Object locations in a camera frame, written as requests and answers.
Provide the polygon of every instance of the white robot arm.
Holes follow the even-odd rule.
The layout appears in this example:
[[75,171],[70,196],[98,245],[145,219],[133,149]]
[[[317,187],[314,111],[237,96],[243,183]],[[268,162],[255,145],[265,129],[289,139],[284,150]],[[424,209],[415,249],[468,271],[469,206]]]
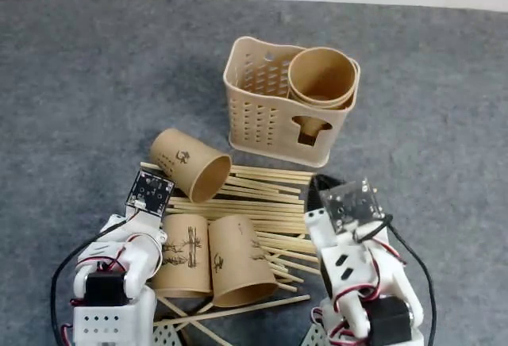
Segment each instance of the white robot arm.
[[389,244],[386,219],[366,179],[310,186],[305,223],[329,294],[311,317],[330,344],[423,346],[423,308]]
[[162,263],[167,235],[161,217],[173,182],[140,171],[125,217],[111,215],[99,237],[78,257],[74,279],[76,346],[151,346],[156,296],[145,285]]

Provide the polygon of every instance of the red wire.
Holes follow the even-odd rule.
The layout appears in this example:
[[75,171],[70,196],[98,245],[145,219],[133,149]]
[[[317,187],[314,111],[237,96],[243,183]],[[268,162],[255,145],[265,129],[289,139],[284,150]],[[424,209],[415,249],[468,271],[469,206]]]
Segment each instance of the red wire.
[[337,325],[328,335],[328,341],[331,345],[336,346],[357,346],[364,342],[364,340],[332,340],[331,338],[336,336],[337,333],[339,333],[339,337],[341,336],[351,336],[354,337],[355,335],[353,332],[349,329],[345,329],[345,326],[348,322],[346,320],[342,321]]
[[378,278],[377,284],[375,286],[372,285],[372,284],[360,284],[360,285],[352,286],[352,287],[350,287],[350,288],[348,288],[346,290],[341,291],[333,299],[333,310],[335,310],[335,313],[339,313],[339,305],[338,305],[339,298],[344,297],[346,294],[348,294],[350,292],[353,292],[354,290],[360,290],[360,289],[365,289],[365,288],[374,289],[367,297],[361,298],[362,301],[372,301],[372,300],[376,299],[379,296],[379,285],[381,284],[381,276],[380,276],[380,273],[379,273],[379,265],[378,265],[378,262],[375,261],[374,256],[372,255],[372,252],[370,252],[370,253],[371,253],[371,257],[372,257],[372,264],[374,264],[375,273],[377,274],[377,278]]
[[112,257],[109,257],[109,256],[92,256],[92,257],[87,257],[83,260],[80,260],[76,265],[80,265],[81,263],[85,263],[86,261],[93,261],[93,260],[97,260],[97,261],[101,261],[101,260],[109,260],[111,261],[112,263],[110,263],[109,265],[112,265],[112,264],[118,264],[118,266],[123,270],[125,271],[125,267],[123,265],[121,265],[121,263],[112,258]]
[[395,248],[391,247],[390,245],[382,242],[381,240],[375,239],[374,237],[371,239],[377,244],[379,244],[381,247],[383,247],[388,253],[390,253],[395,259],[400,261],[402,264],[406,265],[406,261],[400,256],[400,254],[395,251]]
[[65,346],[71,346],[71,342],[69,341],[69,337],[67,334],[67,329],[72,329],[72,325],[64,324],[60,326],[60,335],[62,336]]

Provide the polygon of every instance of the wooden stick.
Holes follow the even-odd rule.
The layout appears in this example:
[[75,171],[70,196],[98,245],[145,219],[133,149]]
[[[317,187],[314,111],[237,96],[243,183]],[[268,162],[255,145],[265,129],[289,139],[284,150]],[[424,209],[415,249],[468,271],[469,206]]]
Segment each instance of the wooden stick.
[[286,285],[286,284],[282,284],[282,283],[277,283],[277,285],[279,286],[280,289],[288,290],[293,293],[298,290],[298,288],[296,286]]
[[310,296],[308,294],[305,294],[303,296],[296,296],[296,297],[292,297],[292,298],[285,298],[283,300],[265,302],[263,304],[246,306],[243,308],[223,310],[221,312],[216,312],[216,313],[199,314],[197,316],[189,316],[187,318],[175,318],[175,319],[171,319],[171,320],[162,320],[162,321],[154,322],[153,324],[155,326],[176,325],[176,324],[181,324],[186,321],[210,320],[212,318],[233,316],[234,314],[247,313],[247,312],[252,312],[254,310],[267,309],[267,308],[273,308],[275,306],[294,304],[296,302],[301,302],[301,301],[306,301],[306,300],[310,300]]
[[265,190],[255,190],[251,188],[246,187],[238,187],[238,186],[230,186],[230,185],[224,185],[221,190],[227,190],[227,191],[240,191],[241,193],[250,193],[250,194],[258,194],[260,197],[268,196],[268,197],[292,197],[292,198],[298,198],[298,195],[291,195],[291,194],[281,194],[278,191],[265,191]]
[[[191,200],[189,198],[184,197],[171,197],[169,202],[191,203]],[[203,204],[214,204],[214,203],[225,203],[230,205],[241,205],[241,206],[245,206],[245,204],[247,203],[250,206],[298,208],[300,206],[303,206],[304,201],[297,201],[292,203],[275,203],[275,202],[258,202],[258,201],[236,201],[232,199],[210,199],[209,201],[206,201]]]
[[294,241],[294,242],[299,243],[299,244],[305,244],[305,245],[313,246],[311,240],[300,239],[300,238],[294,237],[294,236],[276,235],[274,233],[264,233],[264,232],[261,232],[261,231],[256,231],[256,235],[260,236],[260,237],[267,237],[269,239],[277,239],[277,240],[284,240],[284,241],[291,241],[291,242]]
[[[201,314],[201,313],[205,313],[207,312],[208,310],[212,309],[214,307],[214,303],[213,302],[209,302],[208,304],[206,304],[205,306],[203,306],[200,310],[198,310],[197,314]],[[175,328],[175,332],[178,332],[180,331],[181,329],[185,328],[187,325],[189,325],[190,322],[183,322],[182,324],[178,325],[176,328]]]
[[271,206],[256,206],[256,205],[239,205],[233,203],[231,205],[226,203],[190,203],[190,202],[169,202],[170,205],[179,209],[216,209],[222,210],[247,210],[247,211],[264,211],[269,213],[293,213],[301,214],[303,217],[303,206],[289,205],[294,207],[271,207]]
[[258,174],[262,173],[262,172],[266,172],[266,173],[275,172],[278,174],[301,175],[301,176],[306,176],[309,178],[315,174],[312,171],[269,169],[266,167],[253,167],[253,166],[243,166],[243,165],[233,165],[231,167],[231,170],[242,170],[242,171],[246,171],[246,172],[250,171],[251,173],[258,173]]
[[[297,236],[297,238],[298,238],[298,239],[305,239],[305,234],[304,234],[304,233],[301,233],[300,235],[298,235],[298,236]],[[281,256],[281,254],[280,254],[280,253],[275,253],[275,254],[273,255],[273,257],[280,257],[280,256]]]
[[300,221],[303,223],[303,213],[292,213],[292,212],[285,212],[285,211],[273,211],[272,209],[264,209],[263,207],[259,206],[253,206],[252,209],[245,209],[244,206],[233,206],[233,207],[227,207],[227,206],[185,206],[181,203],[175,203],[173,204],[173,209],[180,209],[180,210],[188,210],[188,211],[207,211],[207,212],[214,212],[218,211],[221,213],[245,213],[245,214],[266,214],[266,215],[278,215],[280,217],[300,217]]
[[182,320],[182,322],[190,322],[196,329],[201,330],[207,336],[209,336],[211,339],[215,340],[217,343],[221,344],[222,346],[232,346],[229,342],[220,338],[217,334],[212,332],[210,329],[206,328],[205,326],[201,325],[200,323],[198,323],[194,320],[187,319],[187,318],[189,318],[187,313],[185,313],[183,310],[181,310],[178,306],[169,302],[166,298],[158,296],[157,299],[159,301],[161,301],[169,309],[171,309],[175,313],[177,313],[179,316],[185,317],[185,318],[180,318],[180,320]]
[[162,169],[159,167],[159,165],[155,165],[154,163],[148,163],[148,162],[140,162],[141,167],[146,167],[147,169],[153,169],[153,170],[160,170]]
[[271,197],[271,196],[267,196],[267,195],[260,196],[258,194],[240,193],[240,192],[236,192],[236,191],[227,191],[227,190],[219,190],[218,193],[222,194],[222,195],[232,195],[233,197],[257,198],[259,200],[263,199],[265,201],[303,204],[303,201],[299,200],[296,195],[284,196],[285,194],[279,194],[277,197]]
[[277,248],[273,248],[273,247],[268,247],[266,245],[262,245],[261,248],[265,251],[268,251],[268,252],[279,253],[280,255],[293,257],[295,259],[301,259],[301,260],[306,260],[306,261],[312,261],[313,263],[319,263],[319,259],[314,256],[303,255],[302,253],[291,252],[291,251],[287,251],[285,249],[277,249]]
[[264,182],[257,182],[252,181],[251,179],[242,179],[237,177],[228,177],[225,181],[226,183],[230,185],[238,185],[238,186],[245,186],[249,187],[252,186],[252,189],[255,188],[254,186],[258,187],[258,190],[262,189],[270,189],[270,190],[276,190],[276,191],[289,191],[290,193],[296,193],[300,194],[302,191],[300,189],[297,189],[296,187],[289,187],[289,186],[283,186],[283,185],[273,185],[271,183],[264,183]]
[[272,270],[281,271],[281,272],[285,272],[285,273],[289,272],[289,270],[286,267],[283,267],[281,265],[277,265],[275,263],[270,263],[270,262],[268,262],[268,265],[270,266],[270,268]]
[[310,181],[310,177],[301,176],[301,175],[289,175],[289,174],[279,174],[279,173],[256,173],[256,172],[250,172],[250,171],[233,171],[235,175],[245,175],[245,177],[241,178],[252,178],[256,177],[256,179],[261,179],[265,177],[269,178],[281,178],[281,179],[287,179],[290,181]]
[[321,275],[321,272],[316,268],[311,268],[311,267],[307,267],[306,265],[293,263],[292,261],[288,261],[285,259],[274,258],[273,256],[267,256],[267,260],[270,260],[272,262],[281,263],[281,264],[287,265],[288,267],[292,267],[294,269],[299,269],[300,271],[314,273],[315,275]]
[[260,231],[273,231],[274,233],[285,233],[287,235],[295,235],[297,233],[301,233],[302,229],[300,227],[266,227],[264,225],[255,225],[254,229],[258,229]]
[[273,274],[275,276],[284,277],[285,279],[288,279],[290,281],[295,281],[297,283],[303,283],[303,281],[304,281],[303,279],[300,279],[299,277],[290,275],[289,273],[286,273],[286,272],[277,271],[275,269],[272,269],[271,271],[273,272]]
[[[219,218],[219,217],[226,217],[228,215],[232,215],[234,213],[239,213],[237,211],[229,211],[229,210],[222,210],[222,211],[216,211],[216,210],[195,210],[195,209],[178,209],[178,208],[169,208],[166,209],[167,213],[196,213],[198,215],[202,215],[203,217],[208,217],[210,219]],[[298,216],[283,216],[279,215],[279,213],[242,213],[249,219],[259,219],[259,220],[265,220],[267,223],[272,223],[272,221],[284,221],[284,222],[290,222],[295,223],[297,225],[303,225],[303,220]]]
[[268,182],[278,182],[278,183],[290,183],[293,185],[308,185],[310,180],[307,179],[288,179],[288,178],[282,178],[282,177],[265,177],[262,175],[250,175],[250,174],[241,174],[236,173],[236,177],[238,178],[244,178],[244,179],[255,179],[258,181],[268,181]]
[[311,248],[311,247],[307,247],[307,246],[297,244],[297,243],[289,243],[286,241],[268,239],[268,238],[262,238],[262,237],[259,237],[258,240],[261,245],[266,245],[268,247],[279,248],[279,249],[284,249],[284,250],[293,251],[293,252],[305,252],[305,253],[310,253],[311,255],[316,254],[316,250],[314,247]]

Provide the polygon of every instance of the wire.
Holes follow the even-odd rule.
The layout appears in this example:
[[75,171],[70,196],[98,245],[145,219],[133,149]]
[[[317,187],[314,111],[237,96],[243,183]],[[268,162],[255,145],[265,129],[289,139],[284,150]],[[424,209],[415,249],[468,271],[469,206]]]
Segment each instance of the wire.
[[109,257],[109,256],[91,256],[91,257],[86,257],[85,259],[82,259],[80,260],[77,264],[77,265],[80,265],[82,263],[85,263],[87,261],[101,261],[101,260],[109,260],[110,263],[107,264],[107,267],[109,268],[108,271],[110,270],[110,268],[112,268],[114,266],[114,264],[117,264],[123,271],[126,271],[125,267],[123,265],[121,265],[121,263],[117,260],[117,258],[112,258],[112,257]]
[[72,329],[71,324],[63,324],[60,326],[60,335],[62,336],[63,343],[65,346],[71,346],[71,342],[69,341],[69,336],[67,334],[67,329]]
[[315,306],[310,310],[310,321],[315,325],[323,326],[323,311],[318,306]]
[[[381,220],[380,225],[378,225],[375,229],[370,231],[368,234],[363,235],[361,238],[356,238],[356,243],[359,244],[359,243],[362,243],[366,240],[371,240],[374,236],[376,236],[378,233],[380,233],[382,229],[387,227],[393,220],[394,220],[393,215],[390,215],[390,214],[385,215],[384,218]],[[353,233],[353,238],[355,238],[355,237],[356,237],[356,231]]]
[[372,289],[372,292],[369,292],[366,295],[360,295],[360,299],[364,302],[372,301],[378,298],[379,296],[379,287],[381,285],[381,274],[379,273],[379,265],[378,262],[374,259],[374,256],[372,255],[372,252],[369,250],[369,253],[371,254],[372,258],[372,264],[374,265],[375,273],[377,275],[378,282],[373,284],[359,284],[355,286],[351,286],[350,288],[341,291],[335,298],[333,299],[333,310],[335,310],[335,313],[339,313],[339,299],[344,297],[346,294],[353,292],[354,290],[362,290],[362,289]]
[[51,313],[51,325],[53,329],[53,335],[55,337],[55,341],[58,344],[58,346],[67,346],[64,343],[64,339],[62,337],[61,331],[58,328],[58,319],[56,317],[56,284],[58,283],[58,278],[60,277],[60,273],[65,268],[67,264],[76,256],[78,255],[83,249],[88,247],[91,243],[96,241],[98,238],[106,235],[107,233],[113,232],[115,229],[118,229],[122,227],[125,223],[132,220],[137,214],[139,213],[139,210],[136,211],[131,217],[124,219],[123,221],[120,221],[116,225],[112,225],[108,229],[105,229],[101,233],[91,237],[90,239],[83,242],[80,246],[78,246],[74,251],[69,253],[65,259],[63,259],[62,263],[57,267],[55,270],[55,273],[53,274],[53,277],[51,279],[51,290],[49,295],[49,310]]
[[430,322],[430,334],[429,334],[429,342],[427,342],[427,346],[434,345],[434,338],[436,336],[436,325],[437,325],[437,306],[436,306],[436,297],[434,294],[434,282],[432,280],[432,276],[430,275],[429,269],[423,262],[423,260],[418,256],[418,254],[406,243],[406,241],[402,238],[400,233],[398,233],[397,229],[389,223],[389,230],[394,234],[397,240],[404,246],[405,249],[414,257],[414,259],[420,264],[425,277],[427,278],[427,283],[429,284],[429,296],[430,296],[430,309],[432,312],[432,320]]
[[407,265],[407,262],[400,256],[400,254],[395,250],[395,248],[391,247],[389,244],[386,244],[385,242],[376,239],[373,237],[371,241],[374,241],[375,243],[379,244],[381,247],[385,249],[389,254],[391,254],[395,259],[397,259],[402,265]]
[[328,333],[328,342],[331,345],[357,346],[357,345],[362,344],[365,341],[365,340],[358,340],[358,339],[355,339],[355,340],[333,340],[332,338],[334,338],[337,334],[338,334],[339,338],[341,338],[342,336],[349,336],[351,338],[355,338],[355,335],[353,334],[353,332],[349,329],[346,329],[346,326],[348,326],[348,322],[346,320],[343,320],[335,328],[333,328],[332,331],[330,331]]

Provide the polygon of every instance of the plastic basket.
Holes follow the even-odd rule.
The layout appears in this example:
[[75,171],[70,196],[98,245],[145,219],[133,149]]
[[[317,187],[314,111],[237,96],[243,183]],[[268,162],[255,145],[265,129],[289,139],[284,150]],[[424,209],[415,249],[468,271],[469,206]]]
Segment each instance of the plastic basket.
[[[235,149],[281,160],[322,167],[344,119],[356,102],[355,91],[339,110],[306,106],[287,98],[287,69],[304,48],[270,44],[241,37],[233,45],[224,71],[229,105],[229,143]],[[314,140],[302,140],[301,118],[317,118],[329,125]]]

